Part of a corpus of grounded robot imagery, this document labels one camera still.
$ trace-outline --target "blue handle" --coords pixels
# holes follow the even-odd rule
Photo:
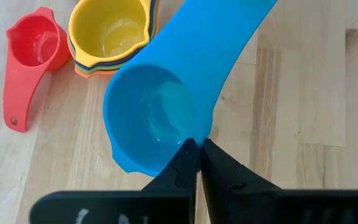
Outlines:
[[[115,150],[122,151],[118,153],[123,155],[120,156],[124,160],[122,164],[120,158],[114,156],[114,159],[124,170],[156,175],[168,164],[186,138],[195,138],[201,144],[208,137],[213,108],[224,82],[245,44],[275,2],[187,0],[154,40],[116,73],[106,91],[104,120],[113,155]],[[141,104],[141,92],[148,90],[145,86],[156,88],[155,83],[161,77],[170,83],[164,84],[162,89],[179,91],[180,86],[175,83],[181,83],[186,92],[185,100],[175,96],[162,97],[164,106],[161,110],[169,107],[168,116],[176,111],[180,111],[176,116],[181,116],[184,113],[182,110],[187,107],[195,111],[187,111],[185,117],[174,122],[181,128],[197,127],[196,132],[181,133],[182,142],[166,144],[160,139],[157,139],[157,143],[149,141],[150,135],[139,131],[144,128],[141,123],[145,118],[137,118],[139,113],[145,113],[147,107],[127,105],[128,102]],[[189,101],[189,105],[175,105],[181,100]],[[161,116],[159,114],[153,119],[160,119]],[[160,134],[166,137],[168,132],[163,130]],[[138,144],[125,142],[128,141],[128,134],[137,135],[142,143],[139,147],[146,149],[135,149]]]

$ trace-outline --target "red measuring cup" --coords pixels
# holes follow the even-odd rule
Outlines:
[[[67,35],[46,7],[21,18],[6,35],[4,121],[11,129],[26,132],[32,97],[43,75],[69,58]]]

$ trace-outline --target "measuring cup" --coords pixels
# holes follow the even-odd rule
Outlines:
[[[103,116],[114,160],[156,176],[187,138],[202,145],[245,44],[276,0],[187,0],[113,76]]]
[[[46,7],[21,18],[6,35],[4,121],[9,128],[25,132],[30,103],[43,75],[60,68],[70,56],[67,36]]]
[[[82,65],[84,70],[98,70],[100,66],[103,70],[116,70],[124,58],[149,43],[150,28],[155,28],[156,2],[80,1],[69,23],[76,65]]]

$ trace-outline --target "wooden countertop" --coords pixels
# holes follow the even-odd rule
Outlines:
[[[161,1],[164,24],[183,0]],[[28,133],[2,120],[5,30],[39,6],[67,28],[75,4],[0,0],[0,223],[27,223],[32,204],[56,190],[151,180],[111,159],[106,82],[76,75],[72,60],[43,80]],[[227,79],[211,139],[280,187],[358,189],[358,0],[278,0]],[[198,191],[197,223],[209,223]]]

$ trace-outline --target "measuring cup handle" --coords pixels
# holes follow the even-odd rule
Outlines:
[[[48,63],[36,67],[21,64],[8,51],[3,94],[3,113],[6,125],[19,132],[27,131],[27,117],[35,89]]]

